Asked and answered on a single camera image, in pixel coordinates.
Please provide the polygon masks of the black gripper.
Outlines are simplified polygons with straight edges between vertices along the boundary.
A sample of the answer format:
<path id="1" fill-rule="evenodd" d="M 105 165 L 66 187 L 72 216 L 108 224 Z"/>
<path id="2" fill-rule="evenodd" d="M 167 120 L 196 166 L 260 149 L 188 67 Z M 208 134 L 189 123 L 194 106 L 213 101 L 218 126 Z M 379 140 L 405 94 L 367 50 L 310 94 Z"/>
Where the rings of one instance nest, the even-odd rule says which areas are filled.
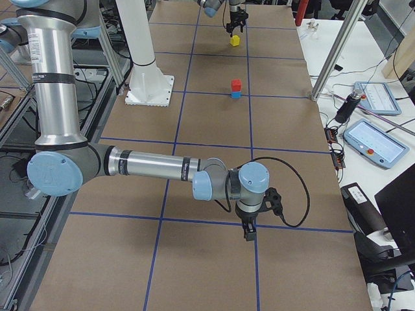
<path id="1" fill-rule="evenodd" d="M 242 9 L 239 5 L 231 5 L 230 22 L 226 24 L 226 32 L 232 36 L 234 27 L 240 27 L 240 31 L 243 33 L 247 19 L 248 13 L 245 9 Z"/>
<path id="2" fill-rule="evenodd" d="M 254 222 L 258 216 L 258 212 L 249 213 L 243 211 L 239 207 L 236 207 L 235 213 L 241 219 L 245 240 L 254 241 L 256 239 L 256 228 Z"/>

